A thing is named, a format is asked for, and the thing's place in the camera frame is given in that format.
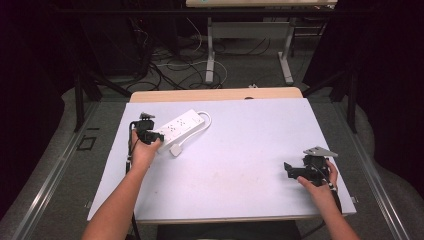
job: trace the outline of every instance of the metal frame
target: metal frame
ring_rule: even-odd
[[[86,112],[87,121],[85,121],[85,123],[82,125],[82,129],[85,129],[87,124],[90,122],[98,106],[98,102],[91,103],[89,105]],[[53,166],[53,169],[47,176],[46,181],[32,202],[31,207],[16,229],[15,234],[12,237],[13,240],[31,238],[31,234],[35,226],[43,215],[43,212],[49,204],[50,199],[52,198],[57,186],[60,183],[60,180],[62,179],[62,176],[65,174],[66,168],[72,160],[71,158],[75,153],[78,142],[80,142],[80,140],[83,138],[83,132],[84,131],[79,131],[73,134],[65,151],[58,158],[56,164]]]
[[[337,116],[340,122],[345,122],[345,117],[343,113],[344,109],[342,107],[342,104],[333,103],[333,106],[337,112]],[[377,204],[380,207],[381,213],[386,219],[387,225],[389,226],[394,239],[410,239],[405,227],[403,226],[401,220],[399,219],[399,216],[396,213],[396,210],[393,207],[389,195],[384,189],[380,175],[378,174],[378,171],[375,168],[371,157],[366,153],[364,146],[361,143],[361,140],[359,139],[357,134],[352,133],[351,128],[348,124],[344,123],[343,127],[345,128],[345,131],[348,136],[351,138],[353,145],[359,154],[360,165],[362,167],[365,178],[368,181],[371,191],[373,192]]]
[[[205,83],[213,82],[215,52],[213,50],[214,38],[284,38],[283,52],[278,53],[284,80],[287,85],[293,85],[290,68],[287,62],[290,44],[293,38],[295,18],[290,22],[212,22],[208,18],[208,64],[206,68]]]
[[[83,15],[136,15],[149,17],[369,17],[374,13],[372,9],[256,9],[256,8],[219,8],[219,9],[122,9],[122,10],[88,10],[88,9],[59,9],[50,6],[53,14],[62,17],[80,17]]]

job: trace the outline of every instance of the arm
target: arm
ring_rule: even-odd
[[[330,182],[337,188],[337,169],[328,160],[327,165],[330,168]],[[313,202],[318,207],[327,225],[331,239],[359,239],[358,235],[350,227],[349,223],[347,223],[346,219],[337,208],[331,190],[327,184],[316,187],[303,177],[298,177],[297,180],[311,194]]]
[[[136,141],[135,131],[132,139],[135,147],[131,170],[94,214],[82,239],[125,239],[141,182],[161,144],[159,139],[151,145]]]

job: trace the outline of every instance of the power strip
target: power strip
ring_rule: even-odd
[[[158,152],[162,153],[169,150],[175,143],[183,141],[190,134],[201,129],[204,123],[205,119],[191,109],[162,127],[154,130],[154,132],[165,136],[162,146],[158,149]]]

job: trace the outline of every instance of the table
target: table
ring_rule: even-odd
[[[188,7],[299,7],[317,5],[335,5],[337,0],[187,0]],[[293,85],[293,77],[287,62],[291,40],[294,34],[295,18],[290,22],[212,22],[208,18],[208,63],[206,66],[206,83],[213,82],[215,53],[213,38],[284,38],[283,52],[278,57],[286,84]]]
[[[328,148],[308,100],[301,96],[297,88],[135,93],[123,114],[88,220],[124,177],[129,122],[147,112],[156,116],[160,127],[189,108],[208,112],[212,125],[187,140],[177,158],[168,152],[156,156],[138,196],[139,222],[318,216],[309,194],[287,178],[283,166],[287,162],[302,167],[303,150],[316,145]],[[354,214],[342,176],[338,186],[343,213]]]

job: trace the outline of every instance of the white board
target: white board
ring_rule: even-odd
[[[156,155],[138,196],[137,220],[236,221],[319,214],[309,193],[284,170],[284,162],[303,167],[306,149],[328,149],[309,102],[254,99],[128,103],[88,220],[125,175],[130,122],[146,112],[156,116],[155,127],[160,127],[189,109],[208,112],[212,125],[187,140],[178,157]],[[356,213],[342,176],[338,187],[343,213]]]

